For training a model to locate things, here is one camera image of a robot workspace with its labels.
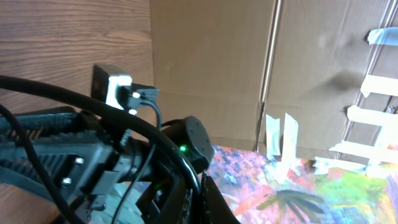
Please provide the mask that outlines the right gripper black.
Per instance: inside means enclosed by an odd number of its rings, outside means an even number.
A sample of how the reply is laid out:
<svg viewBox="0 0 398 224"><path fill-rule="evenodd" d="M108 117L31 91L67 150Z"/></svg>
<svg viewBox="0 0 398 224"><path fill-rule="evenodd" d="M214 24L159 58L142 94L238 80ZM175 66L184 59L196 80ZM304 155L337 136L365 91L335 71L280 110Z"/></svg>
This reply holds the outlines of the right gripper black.
<svg viewBox="0 0 398 224"><path fill-rule="evenodd" d="M37 173L21 140L1 141L1 182L47 200L52 196L43 174L62 198L73 203L70 223L88 223L93 210L104 210L115 184L145 180L150 187L137 201L145 223L186 223L187 182L174 155L153 142L128 139L125 146L90 129L96 119L68 106L15 115L41 166Z"/></svg>

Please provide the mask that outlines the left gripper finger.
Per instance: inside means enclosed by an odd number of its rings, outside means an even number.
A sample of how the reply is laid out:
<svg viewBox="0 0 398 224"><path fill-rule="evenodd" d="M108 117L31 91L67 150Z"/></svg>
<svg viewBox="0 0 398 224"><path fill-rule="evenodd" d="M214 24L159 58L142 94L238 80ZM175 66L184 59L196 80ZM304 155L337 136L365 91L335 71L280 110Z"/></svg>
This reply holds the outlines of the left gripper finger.
<svg viewBox="0 0 398 224"><path fill-rule="evenodd" d="M201 176L203 224L240 224L223 198L213 178L205 172Z"/></svg>

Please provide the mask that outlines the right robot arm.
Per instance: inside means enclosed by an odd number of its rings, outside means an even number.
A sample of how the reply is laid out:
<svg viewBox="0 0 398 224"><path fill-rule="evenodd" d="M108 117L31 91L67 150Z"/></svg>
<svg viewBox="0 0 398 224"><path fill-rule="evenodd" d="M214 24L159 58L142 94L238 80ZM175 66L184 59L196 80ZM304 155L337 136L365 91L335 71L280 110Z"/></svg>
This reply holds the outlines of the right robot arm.
<svg viewBox="0 0 398 224"><path fill-rule="evenodd" d="M201 178L199 199L158 144L134 139L126 129L69 107L16 116L1 111L1 182L51 199L25 151L30 144L61 200L81 222L104 211L113 189L127 184L111 216L113 223L122 223L134 187L148 182L134 202L144 223L213 223L212 208L220 195L208 189L211 180L205 171L214 150L205 128L193 116L161 127Z"/></svg>

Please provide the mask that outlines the colourful painted sheet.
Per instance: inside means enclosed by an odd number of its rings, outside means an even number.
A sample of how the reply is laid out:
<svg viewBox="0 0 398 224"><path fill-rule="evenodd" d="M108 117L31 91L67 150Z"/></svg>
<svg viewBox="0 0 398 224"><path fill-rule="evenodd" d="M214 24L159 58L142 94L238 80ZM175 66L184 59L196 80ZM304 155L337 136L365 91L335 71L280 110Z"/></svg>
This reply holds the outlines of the colourful painted sheet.
<svg viewBox="0 0 398 224"><path fill-rule="evenodd" d="M311 161L297 159L280 179L264 154L213 149L206 173L240 223L397 223L395 164L317 174Z"/></svg>

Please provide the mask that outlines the cardboard wall panel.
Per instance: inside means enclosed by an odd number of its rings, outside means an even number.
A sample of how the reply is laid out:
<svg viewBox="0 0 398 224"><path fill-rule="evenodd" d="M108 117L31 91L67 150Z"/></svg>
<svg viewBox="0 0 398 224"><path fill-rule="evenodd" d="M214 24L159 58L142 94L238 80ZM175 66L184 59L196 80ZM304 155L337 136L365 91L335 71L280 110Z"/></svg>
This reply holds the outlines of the cardboard wall panel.
<svg viewBox="0 0 398 224"><path fill-rule="evenodd" d="M151 1L165 119L196 116L213 144L395 162L396 1Z"/></svg>

